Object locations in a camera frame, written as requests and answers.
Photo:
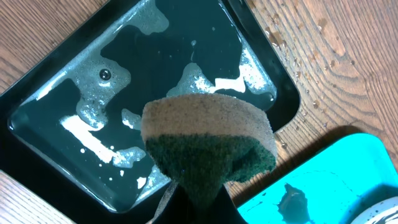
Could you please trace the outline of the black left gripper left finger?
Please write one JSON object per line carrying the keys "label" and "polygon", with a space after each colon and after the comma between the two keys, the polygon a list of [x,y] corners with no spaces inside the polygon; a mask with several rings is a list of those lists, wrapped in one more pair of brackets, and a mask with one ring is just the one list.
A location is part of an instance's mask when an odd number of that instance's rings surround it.
{"label": "black left gripper left finger", "polygon": [[171,182],[149,223],[190,224],[194,219],[195,211],[188,195],[177,182]]}

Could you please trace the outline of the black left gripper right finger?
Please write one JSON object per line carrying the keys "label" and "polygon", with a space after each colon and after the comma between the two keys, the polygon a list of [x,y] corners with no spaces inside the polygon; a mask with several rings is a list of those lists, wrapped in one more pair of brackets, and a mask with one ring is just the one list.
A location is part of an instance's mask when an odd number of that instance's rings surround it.
{"label": "black left gripper right finger", "polygon": [[239,214],[226,187],[223,185],[214,201],[214,223],[217,224],[246,224]]}

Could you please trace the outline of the white pink plate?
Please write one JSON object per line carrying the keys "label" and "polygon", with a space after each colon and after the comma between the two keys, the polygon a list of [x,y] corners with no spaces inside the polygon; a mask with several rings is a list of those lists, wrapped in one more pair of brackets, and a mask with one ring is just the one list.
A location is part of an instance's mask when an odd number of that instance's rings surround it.
{"label": "white pink plate", "polygon": [[358,215],[351,224],[398,224],[397,197],[374,204]]}

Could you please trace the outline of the blue serving tray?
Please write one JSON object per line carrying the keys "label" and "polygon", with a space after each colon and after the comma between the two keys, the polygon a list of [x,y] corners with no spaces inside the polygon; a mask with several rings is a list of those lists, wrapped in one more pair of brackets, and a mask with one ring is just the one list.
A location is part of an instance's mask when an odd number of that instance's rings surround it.
{"label": "blue serving tray", "polygon": [[382,141],[352,134],[322,150],[238,208],[248,223],[351,223],[397,197],[397,172]]}

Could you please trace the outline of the black water tray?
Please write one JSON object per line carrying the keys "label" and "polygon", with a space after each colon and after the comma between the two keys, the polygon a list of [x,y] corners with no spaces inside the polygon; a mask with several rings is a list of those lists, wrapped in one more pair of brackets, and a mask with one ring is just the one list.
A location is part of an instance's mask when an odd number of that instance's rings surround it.
{"label": "black water tray", "polygon": [[264,110],[300,96],[247,1],[110,1],[1,95],[1,170],[77,223],[145,223],[169,185],[144,105],[190,92]]}

